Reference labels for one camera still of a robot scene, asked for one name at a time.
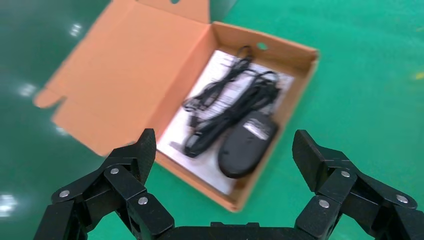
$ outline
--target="cardboard box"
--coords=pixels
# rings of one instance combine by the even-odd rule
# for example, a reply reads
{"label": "cardboard box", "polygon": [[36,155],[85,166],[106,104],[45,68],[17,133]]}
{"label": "cardboard box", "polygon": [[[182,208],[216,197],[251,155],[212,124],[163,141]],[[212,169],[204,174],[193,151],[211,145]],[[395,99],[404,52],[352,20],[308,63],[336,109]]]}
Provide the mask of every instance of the cardboard box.
{"label": "cardboard box", "polygon": [[[34,99],[58,105],[52,118],[95,153],[135,142],[145,128],[159,139],[215,50],[254,47],[255,63],[295,77],[273,119],[280,129],[250,176],[223,195],[160,152],[156,161],[226,209],[236,212],[256,183],[311,75],[315,49],[221,22],[208,0],[114,0]],[[267,49],[257,47],[265,44]]]}

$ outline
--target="black wire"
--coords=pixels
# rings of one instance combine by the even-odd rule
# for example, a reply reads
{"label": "black wire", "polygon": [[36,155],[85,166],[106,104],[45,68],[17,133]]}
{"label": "black wire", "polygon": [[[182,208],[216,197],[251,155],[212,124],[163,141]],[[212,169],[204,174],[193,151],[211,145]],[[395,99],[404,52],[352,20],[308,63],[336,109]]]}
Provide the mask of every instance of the black wire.
{"label": "black wire", "polygon": [[[246,55],[240,58],[243,51]],[[190,127],[195,128],[199,124],[198,111],[204,111],[212,106],[220,98],[228,83],[234,82],[243,72],[249,70],[253,59],[252,47],[242,46],[232,60],[227,74],[221,80],[208,84],[199,95],[182,103],[184,110],[192,113]]]}
{"label": "black wire", "polygon": [[[275,79],[270,80],[265,78],[265,75],[273,75]],[[225,130],[238,123],[247,114],[252,111],[261,110],[274,103],[280,92],[280,89],[277,88],[278,82],[279,76],[273,71],[258,73],[254,76],[254,79],[241,96],[221,114],[202,122],[199,122],[197,115],[193,114],[190,123],[195,123],[192,126],[193,133],[185,140],[183,149],[184,154],[191,158],[200,155],[206,151]]]}

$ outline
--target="box flap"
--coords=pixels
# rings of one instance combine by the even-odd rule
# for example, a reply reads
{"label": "box flap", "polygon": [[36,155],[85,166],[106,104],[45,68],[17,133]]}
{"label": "box flap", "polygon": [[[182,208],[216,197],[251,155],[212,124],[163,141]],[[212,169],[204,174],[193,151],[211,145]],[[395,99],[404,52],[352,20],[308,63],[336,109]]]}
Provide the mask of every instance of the box flap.
{"label": "box flap", "polygon": [[113,1],[34,102],[47,108],[60,101],[53,121],[106,155],[138,139],[208,27]]}
{"label": "box flap", "polygon": [[137,0],[137,2],[200,23],[210,23],[209,0]]}
{"label": "box flap", "polygon": [[223,21],[237,0],[210,0],[210,21]]}

